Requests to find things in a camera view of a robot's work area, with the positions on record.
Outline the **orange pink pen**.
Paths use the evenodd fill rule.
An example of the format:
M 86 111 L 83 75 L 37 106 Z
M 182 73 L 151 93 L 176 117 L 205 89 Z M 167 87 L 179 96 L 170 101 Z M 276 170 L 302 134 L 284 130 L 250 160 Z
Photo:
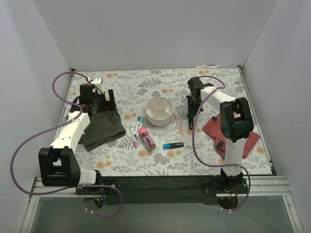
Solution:
M 179 128 L 179 131 L 180 131 L 181 135 L 184 135 L 183 129 L 182 129 L 180 123 L 179 123 L 179 120 L 178 120 L 178 117 L 176 116 L 176 114 L 174 114 L 174 119 L 175 119 L 175 121 L 176 121 L 176 123 L 177 123 L 177 126 L 178 126 L 178 128 Z

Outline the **blue black highlighter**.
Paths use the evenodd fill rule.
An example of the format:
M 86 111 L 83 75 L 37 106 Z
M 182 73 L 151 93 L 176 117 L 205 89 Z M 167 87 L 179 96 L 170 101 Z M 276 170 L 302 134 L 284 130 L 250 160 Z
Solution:
M 169 150 L 169 149 L 174 149 L 174 148 L 181 148 L 184 146 L 183 142 L 178 142 L 178 143 L 168 143 L 163 145 L 164 150 Z

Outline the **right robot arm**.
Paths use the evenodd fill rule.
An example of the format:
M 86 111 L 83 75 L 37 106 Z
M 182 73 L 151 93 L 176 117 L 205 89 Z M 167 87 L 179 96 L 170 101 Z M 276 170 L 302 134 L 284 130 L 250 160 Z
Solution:
M 220 112 L 220 129 L 225 137 L 224 164 L 220 166 L 220 174 L 206 183 L 206 191 L 231 193 L 243 182 L 242 154 L 254 128 L 248 100 L 231 97 L 222 92 L 224 85 L 215 87 L 211 83 L 203 83 L 201 77 L 189 79 L 188 87 L 189 129 L 193 130 L 202 106 L 207 102 Z

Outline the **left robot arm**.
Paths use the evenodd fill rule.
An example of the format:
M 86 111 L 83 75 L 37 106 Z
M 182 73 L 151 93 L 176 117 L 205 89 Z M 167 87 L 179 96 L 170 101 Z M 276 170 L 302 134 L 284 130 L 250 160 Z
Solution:
M 112 135 L 111 115 L 116 109 L 113 90 L 105 98 L 100 78 L 80 85 L 80 95 L 74 100 L 67 124 L 48 148 L 38 154 L 41 179 L 44 186 L 75 187 L 86 185 L 92 194 L 103 190 L 103 181 L 97 170 L 81 169 L 75 157 L 80 139 L 96 145 Z

